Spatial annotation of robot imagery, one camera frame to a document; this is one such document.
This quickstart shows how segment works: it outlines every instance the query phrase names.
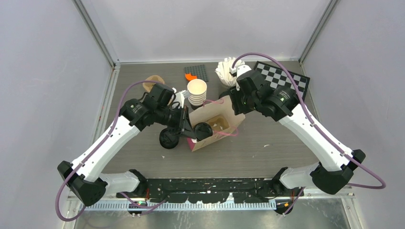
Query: paper bag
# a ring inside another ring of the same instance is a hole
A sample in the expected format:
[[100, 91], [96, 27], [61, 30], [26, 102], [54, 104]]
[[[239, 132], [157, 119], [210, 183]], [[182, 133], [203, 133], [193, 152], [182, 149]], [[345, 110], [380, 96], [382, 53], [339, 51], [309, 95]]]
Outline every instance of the paper bag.
[[223, 133], [231, 134], [244, 119], [244, 114], [235, 115], [234, 110], [232, 109], [231, 98], [229, 96], [225, 96], [222, 100], [219, 99], [215, 101], [215, 103], [209, 103], [204, 107], [198, 108], [190, 113], [190, 122], [193, 127], [201, 122], [208, 123], [210, 120], [209, 124], [212, 124], [215, 123], [216, 120], [219, 120], [222, 123], [226, 123], [225, 126], [227, 128], [221, 129], [221, 134], [215, 131], [218, 128], [217, 126], [211, 126], [214, 130], [213, 135], [199, 142], [193, 142], [188, 138], [187, 142], [189, 143], [190, 149], [194, 152], [197, 149], [201, 149], [204, 146], [226, 137]]

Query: floor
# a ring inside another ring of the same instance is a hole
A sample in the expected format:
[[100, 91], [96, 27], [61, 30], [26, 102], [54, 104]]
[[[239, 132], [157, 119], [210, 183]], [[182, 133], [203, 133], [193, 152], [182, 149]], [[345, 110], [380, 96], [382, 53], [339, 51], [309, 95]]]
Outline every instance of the floor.
[[[187, 85], [184, 67], [199, 64], [205, 64], [209, 78], [207, 99], [216, 100], [225, 89], [214, 72], [215, 62], [122, 65], [107, 123], [112, 122], [118, 101], [131, 83], [159, 75], [167, 85], [183, 90]], [[303, 74], [298, 62], [283, 64], [290, 71]], [[143, 92], [142, 86], [135, 87], [126, 100], [140, 98]], [[310, 93], [305, 102], [314, 114]], [[145, 128], [117, 153], [103, 172], [121, 173], [137, 169], [148, 178], [272, 177], [282, 167], [307, 166], [317, 161], [292, 132], [258, 112], [246, 115], [238, 128], [238, 136], [226, 137], [195, 152], [191, 152], [185, 139], [181, 139], [174, 149], [161, 147], [158, 137], [163, 128], [159, 124]]]

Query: stacked paper cup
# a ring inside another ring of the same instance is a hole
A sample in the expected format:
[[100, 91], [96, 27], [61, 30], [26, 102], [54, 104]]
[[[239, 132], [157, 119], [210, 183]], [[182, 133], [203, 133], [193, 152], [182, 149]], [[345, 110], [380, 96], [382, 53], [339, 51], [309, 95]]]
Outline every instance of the stacked paper cup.
[[204, 80], [194, 79], [187, 84], [190, 93], [189, 102], [191, 105], [200, 106], [207, 99], [207, 83]]

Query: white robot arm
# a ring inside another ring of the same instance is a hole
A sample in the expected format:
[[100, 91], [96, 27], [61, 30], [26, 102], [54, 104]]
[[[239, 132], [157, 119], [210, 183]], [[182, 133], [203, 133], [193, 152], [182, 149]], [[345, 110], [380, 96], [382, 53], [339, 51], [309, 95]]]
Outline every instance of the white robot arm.
[[236, 115], [256, 110], [272, 117], [298, 136], [320, 161], [306, 167], [282, 168], [273, 178], [280, 181], [282, 188], [316, 186], [326, 193], [335, 194], [349, 182], [357, 166], [338, 152], [314, 126], [359, 163], [365, 158], [361, 150], [353, 151], [340, 143], [309, 113], [314, 121], [312, 124], [293, 89], [286, 86], [271, 88], [259, 72], [247, 65], [237, 66], [230, 72], [237, 77], [236, 87], [229, 90]]
[[156, 84], [143, 102], [137, 99], [128, 100], [121, 108], [111, 134], [108, 132], [112, 125], [72, 163], [63, 161], [59, 164], [58, 171], [66, 179], [73, 168], [80, 166], [102, 139], [109, 136], [67, 183], [85, 206], [95, 204], [105, 195], [118, 192], [135, 192], [141, 195], [145, 191], [146, 179], [136, 170], [120, 174], [101, 172], [115, 154], [146, 126], [160, 123], [168, 126], [167, 132], [171, 137], [184, 135], [195, 138], [188, 118], [188, 108], [184, 107], [184, 91], [174, 93], [171, 88]]

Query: black and white checkerboard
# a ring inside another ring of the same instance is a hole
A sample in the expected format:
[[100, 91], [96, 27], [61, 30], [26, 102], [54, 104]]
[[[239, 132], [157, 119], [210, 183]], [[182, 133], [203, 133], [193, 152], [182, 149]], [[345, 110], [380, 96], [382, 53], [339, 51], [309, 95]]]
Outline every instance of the black and white checkerboard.
[[[253, 69], [259, 71], [267, 81], [271, 82], [270, 86], [274, 89], [284, 85], [294, 89], [290, 79], [287, 77], [286, 73], [281, 70], [281, 68], [257, 61]], [[302, 99], [305, 99], [310, 78], [293, 72], [290, 72], [290, 74], [298, 86]]]

